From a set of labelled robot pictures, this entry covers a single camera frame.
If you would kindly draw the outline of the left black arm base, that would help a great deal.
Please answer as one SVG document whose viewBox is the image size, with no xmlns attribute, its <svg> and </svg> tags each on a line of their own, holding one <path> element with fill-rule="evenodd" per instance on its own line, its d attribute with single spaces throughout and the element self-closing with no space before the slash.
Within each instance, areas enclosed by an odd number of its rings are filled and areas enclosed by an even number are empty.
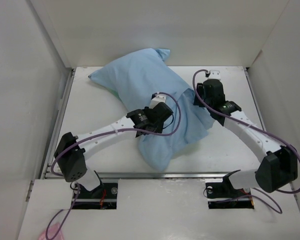
<svg viewBox="0 0 300 240">
<path fill-rule="evenodd" d="M 117 181 L 100 181 L 101 185 L 88 191 L 76 182 L 70 184 L 73 190 L 72 204 L 74 210 L 116 210 L 118 197 Z"/>
</svg>

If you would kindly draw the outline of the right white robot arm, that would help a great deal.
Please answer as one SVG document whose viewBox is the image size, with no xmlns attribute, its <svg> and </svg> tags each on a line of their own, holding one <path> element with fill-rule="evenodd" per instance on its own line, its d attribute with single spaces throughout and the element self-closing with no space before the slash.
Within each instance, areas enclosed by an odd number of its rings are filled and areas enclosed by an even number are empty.
<svg viewBox="0 0 300 240">
<path fill-rule="evenodd" d="M 235 134 L 259 161 L 256 169 L 235 170 L 223 178 L 221 190 L 225 196 L 233 197 L 244 188 L 272 193 L 298 177 L 295 153 L 255 127 L 239 105 L 226 100 L 220 80 L 207 79 L 197 83 L 195 90 L 194 104 L 206 107 L 211 117 Z"/>
</svg>

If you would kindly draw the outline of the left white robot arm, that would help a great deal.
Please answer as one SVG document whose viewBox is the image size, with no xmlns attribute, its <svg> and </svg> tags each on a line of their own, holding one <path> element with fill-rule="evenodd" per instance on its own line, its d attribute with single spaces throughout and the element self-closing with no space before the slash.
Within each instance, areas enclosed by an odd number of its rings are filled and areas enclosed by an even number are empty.
<svg viewBox="0 0 300 240">
<path fill-rule="evenodd" d="M 173 116 L 173 111 L 164 102 L 154 108 L 133 110 L 121 119 L 90 133 L 74 135 L 65 133 L 55 150 L 55 163 L 59 166 L 64 180 L 77 183 L 91 198 L 102 193 L 102 181 L 86 161 L 97 152 L 121 141 L 142 135 L 161 134 L 164 122 Z"/>
</svg>

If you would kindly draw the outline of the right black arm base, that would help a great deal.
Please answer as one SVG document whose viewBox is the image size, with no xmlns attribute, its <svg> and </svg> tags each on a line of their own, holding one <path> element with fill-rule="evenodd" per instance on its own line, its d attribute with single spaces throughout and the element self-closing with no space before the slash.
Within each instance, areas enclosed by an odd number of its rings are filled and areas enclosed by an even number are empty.
<svg viewBox="0 0 300 240">
<path fill-rule="evenodd" d="M 239 170 L 226 174 L 220 182 L 205 183 L 203 194 L 208 199 L 207 205 L 210 210 L 254 209 L 251 191 L 245 192 L 242 188 L 234 189 L 231 185 L 229 177 L 236 172 Z"/>
</svg>

